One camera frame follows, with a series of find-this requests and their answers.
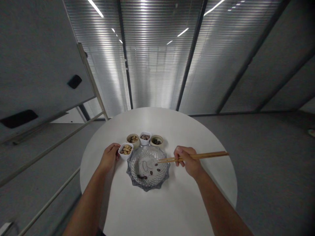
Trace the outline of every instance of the glass bowl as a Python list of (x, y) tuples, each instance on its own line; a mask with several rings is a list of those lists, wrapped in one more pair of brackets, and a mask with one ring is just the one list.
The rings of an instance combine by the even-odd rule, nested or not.
[(152, 145), (139, 146), (128, 158), (127, 174), (133, 186), (138, 186), (144, 191), (160, 189), (165, 180), (169, 178), (170, 163), (158, 163), (159, 159), (166, 158), (159, 147)]

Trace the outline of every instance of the chopsticks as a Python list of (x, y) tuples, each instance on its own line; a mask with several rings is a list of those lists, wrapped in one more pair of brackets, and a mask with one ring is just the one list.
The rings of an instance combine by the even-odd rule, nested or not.
[[(228, 156), (229, 153), (226, 151), (220, 151), (220, 152), (209, 152), (209, 153), (201, 153), (196, 155), (190, 155), (194, 160), (197, 159), (203, 159), (203, 158), (211, 158), (211, 157), (220, 157), (220, 156)], [(171, 158), (165, 158), (158, 160), (159, 163), (166, 163), (166, 162), (180, 162), (184, 159), (180, 158), (178, 160), (175, 160), (175, 157)]]

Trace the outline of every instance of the table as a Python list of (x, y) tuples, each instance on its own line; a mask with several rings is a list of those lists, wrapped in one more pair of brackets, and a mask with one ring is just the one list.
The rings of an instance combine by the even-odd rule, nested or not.
[[(215, 135), (204, 125), (180, 112), (163, 108), (138, 108), (121, 113), (100, 127), (89, 141), (80, 170), (84, 192), (104, 149), (123, 143), (131, 133), (142, 131), (164, 138), (163, 150), (173, 156), (177, 145), (194, 147), (197, 153), (224, 151)], [(235, 208), (237, 181), (229, 156), (203, 159), (201, 163), (221, 192)], [(201, 194), (185, 168), (171, 164), (170, 178), (161, 189), (148, 192), (132, 186), (127, 162), (116, 166), (110, 188), (103, 232), (114, 235), (213, 235)]]

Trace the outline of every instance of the small white cup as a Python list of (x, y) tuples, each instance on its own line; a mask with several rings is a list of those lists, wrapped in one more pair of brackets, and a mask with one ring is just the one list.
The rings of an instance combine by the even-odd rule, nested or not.
[[(152, 142), (152, 140), (155, 140), (155, 139), (157, 139), (158, 141), (160, 141), (161, 144), (159, 144), (159, 145), (154, 144), (154, 143)], [(161, 136), (159, 136), (159, 135), (153, 135), (153, 136), (151, 137), (151, 142), (150, 142), (150, 144), (151, 144), (152, 146), (155, 146), (155, 147), (162, 147), (162, 145), (163, 145), (163, 138), (162, 138)]]
[(138, 135), (136, 134), (130, 134), (127, 136), (127, 143), (130, 143), (128, 140), (130, 140), (133, 136), (136, 136), (138, 138), (138, 140), (135, 143), (131, 143), (134, 146), (134, 149), (137, 149), (140, 145), (140, 138)]
[[(125, 145), (129, 145), (131, 147), (131, 153), (129, 155), (125, 155), (125, 154), (120, 153), (124, 149)], [(118, 153), (119, 153), (120, 157), (126, 161), (131, 156), (133, 150), (134, 150), (134, 146), (131, 143), (123, 143), (120, 145), (120, 148), (118, 149)]]
[[(149, 135), (150, 138), (149, 140), (144, 140), (141, 138), (142, 135)], [(146, 131), (143, 131), (140, 135), (139, 135), (139, 139), (140, 139), (140, 143), (142, 146), (146, 146), (146, 145), (149, 145), (150, 144), (150, 140), (151, 140), (151, 136), (152, 134), (150, 132), (146, 132)]]

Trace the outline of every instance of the skin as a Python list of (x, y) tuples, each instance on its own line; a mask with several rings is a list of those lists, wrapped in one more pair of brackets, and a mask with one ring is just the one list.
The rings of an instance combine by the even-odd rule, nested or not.
[(192, 176), (198, 184), (215, 236), (252, 236), (253, 233), (222, 195), (218, 187), (201, 166), (200, 161), (190, 157), (190, 155), (193, 154), (196, 154), (196, 151), (192, 147), (177, 146), (174, 151), (177, 160), (179, 158), (184, 159), (185, 163), (179, 163), (186, 168), (187, 173)]
[(102, 205), (105, 177), (114, 165), (115, 160), (119, 158), (119, 148), (119, 144), (113, 143), (105, 149), (101, 162), (94, 172), (63, 233), (64, 236), (94, 236), (96, 234)]
[[(101, 162), (94, 172), (63, 233), (64, 236), (94, 236), (96, 234), (100, 218), (105, 177), (113, 167), (115, 160), (119, 158), (119, 147), (119, 144), (113, 143), (105, 149)], [(200, 161), (192, 159), (190, 157), (191, 154), (196, 154), (193, 148), (177, 146), (174, 151), (175, 158), (183, 158), (185, 163), (176, 162), (176, 166), (181, 164), (185, 167), (187, 173), (192, 176), (198, 184), (215, 236), (252, 236), (252, 232), (202, 168)]]

